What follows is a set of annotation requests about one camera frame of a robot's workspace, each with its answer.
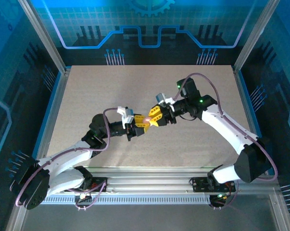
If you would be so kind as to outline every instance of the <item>metal frame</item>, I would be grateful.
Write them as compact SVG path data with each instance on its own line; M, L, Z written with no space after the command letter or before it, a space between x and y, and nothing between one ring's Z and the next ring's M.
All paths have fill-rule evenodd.
M75 205L74 194L56 194L49 196L44 205ZM92 199L81 202L90 204ZM96 205L209 205L209 195L100 195Z
M266 4L264 10L259 16L253 30L251 31L248 39L246 40L246 43L244 44L242 51L240 52L235 62L235 65L234 65L235 73L239 72L241 68L243 67L246 59L250 55L256 42L258 41L259 37L263 33L266 24L269 22L272 14L274 13L277 5L279 4L279 1L280 0L269 0L268 3Z
M41 41L46 47L48 53L50 54L52 60L55 62L57 68L62 73L59 86L56 89L55 98L51 106L50 115L46 123L45 131L42 135L42 141L38 149L37 158L42 158L46 153L52 131L55 125L56 117L60 108L60 103L63 97L63 92L65 85L67 83L69 70L66 71L63 60L61 59L54 43L52 42L47 30L42 24L38 17L37 11L30 2L27 0L18 0L21 4L24 12L26 13L28 19L33 25L34 29L38 33ZM240 79L238 78L238 72L242 68L244 62L252 51L254 45L256 44L259 36L263 32L266 24L268 23L270 17L272 16L275 8L277 7L280 0L269 0L265 6L262 14L260 15L256 25L254 26L246 44L244 45L236 63L234 66L234 72L236 75L236 81L238 88L245 105L245 112L247 114L247 119L250 124L252 132L256 132L257 129L253 124L252 115L249 112L249 107L247 102L244 100L244 91L241 91ZM108 188L107 192L104 193L105 198L132 198L133 196L141 196L142 198L148 197L149 195L162 196L162 197L174 197L179 198L207 198L208 193L193 193L192 188L189 185L189 179L191 177L206 176L206 173L210 171L210 168L88 168L91 172L94 172L95 176L107 176ZM287 207L283 196L281 194L279 185L277 181L263 183L263 181L255 180L251 184L246 184L244 182L240 183L239 194L266 194L270 196L272 203L272 210L275 214L277 224L280 230L290 231L290 215L287 211ZM62 193L57 194L61 198L76 196L74 193ZM44 203L54 203L52 199L46 200ZM7 229L8 231L20 230L26 215L26 210L22 207L13 208Z
M69 73L70 68L67 68L64 74L61 74L57 88L54 89L55 96L50 108L50 113L48 115L45 129L42 134L41 143L39 144L37 159L44 157L49 148L50 139L52 137L60 104L63 99L63 93L69 77ZM26 209L24 207L14 206L8 221L8 225L6 227L6 231L21 230L25 216Z
M256 115L255 115L255 112L252 108L252 102L251 102L250 97L248 95L245 83L242 82L243 79L240 76L240 72L236 72L236 73L234 73L234 75L235 75L235 80L236 80L236 83L238 86L239 94L240 94L240 97L242 99L242 104L243 104L243 108L244 108L245 115L247 118L247 122L248 122L249 127L250 127L250 131L261 137L262 136L261 131L260 131L260 128L257 124Z
M49 33L47 32L42 21L40 20L35 7L32 5L30 1L27 1L27 0L18 0L18 1L21 7L23 8L25 14L27 15L30 23L34 27L35 31L37 32L39 38L41 39L43 45L47 49L50 57L54 61L56 67L61 73L65 73L66 66L60 54L58 53Z

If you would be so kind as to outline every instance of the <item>white bracket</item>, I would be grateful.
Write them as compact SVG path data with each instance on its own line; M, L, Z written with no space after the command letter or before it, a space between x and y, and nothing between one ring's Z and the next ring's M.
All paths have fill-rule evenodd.
M134 118L134 113L132 109L126 109L125 107L118 107L117 113L121 115L123 128L126 128L125 124L132 123L133 118Z
M162 107L166 107L169 105L173 112L175 111L173 104L176 102L173 98L166 98L165 94L159 93L156 97L156 100L158 101L158 104Z

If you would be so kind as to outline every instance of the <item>vertical metal post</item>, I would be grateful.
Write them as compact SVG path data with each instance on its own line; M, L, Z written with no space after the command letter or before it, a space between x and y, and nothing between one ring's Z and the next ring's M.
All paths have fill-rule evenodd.
M21 7L23 8L25 14L27 15L30 23L33 25L35 31L37 32L39 38L41 39L43 45L47 49L50 57L54 61L56 67L61 73L64 73L66 70L66 66L58 53L55 44L53 43L52 39L50 38L49 33L47 32L46 28L44 27L42 21L40 20L38 13L35 7L32 5L30 0L18 0Z
M290 231L290 214L283 195L270 194L272 210L276 219L278 230Z
M24 207L13 207L11 212L6 231L21 230L26 215L26 209Z
M250 55L260 35L265 29L266 24L269 22L272 14L274 13L279 1L280 0L269 0L268 3L266 4L264 10L259 16L257 23L255 24L253 30L251 31L241 53L239 54L235 62L234 73L239 72L243 67L247 57Z

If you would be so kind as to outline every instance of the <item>enclosure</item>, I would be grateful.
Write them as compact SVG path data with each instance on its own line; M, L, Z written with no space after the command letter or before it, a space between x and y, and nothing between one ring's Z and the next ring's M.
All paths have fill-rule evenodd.
M238 156L203 121L178 119L131 142L116 137L80 163L108 178L88 211L73 206L75 193L33 210L14 206L17 155L64 150L109 107L147 115L158 93L175 96L193 72L215 84L227 114L271 140L278 180L240 181L232 207L214 211L189 179ZM288 185L290 0L0 1L0 230L285 231Z

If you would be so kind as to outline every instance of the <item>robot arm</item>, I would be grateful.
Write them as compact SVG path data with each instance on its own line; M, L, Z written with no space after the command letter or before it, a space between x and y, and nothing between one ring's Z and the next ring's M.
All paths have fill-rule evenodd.
M211 96L201 96L193 79L182 79L177 82L177 86L183 99L175 101L162 93L158 94L158 104L150 110L148 118L123 107L117 108L122 116L118 122L110 123L104 114L97 114L92 119L90 130L75 145L40 160L31 157L25 159L10 187L18 195L18 205L32 209L46 196L69 189L79 189L81 192L95 188L97 182L84 167L71 167L105 150L108 146L104 141L106 138L109 140L114 136L126 135L128 141L131 141L132 137L146 133L150 126L176 124L176 117L185 113L213 127L239 155L235 164L221 165L208 173L207 181L212 190L215 186L233 180L252 182L271 167L261 148L253 142L257 141L268 149L266 139L258 138L239 125L219 108Z
M118 107L117 112L122 119L114 123L110 123L107 118L105 120L103 114L95 115L90 130L73 146L39 160L32 157L24 159L10 186L10 190L20 196L17 204L32 209L52 194L69 189L82 192L94 188L97 183L84 167L71 167L95 157L106 148L106 123L110 138L126 135L128 141L143 135L150 126L142 122L145 116L134 114L131 109Z
M216 100L209 95L200 95L193 79L187 79L184 86L182 86L183 82L184 79L180 80L177 86L182 88L180 94L184 99L175 102L172 98L167 99L162 93L156 96L158 104L150 110L150 124L157 127L168 123L175 124L177 116L189 113L192 117L213 127L230 143L239 157L235 164L221 165L208 173L208 181L212 187L233 180L250 183L265 173L271 167L270 163L252 139L265 149L270 146L269 140L259 138L243 128L223 110L220 112Z

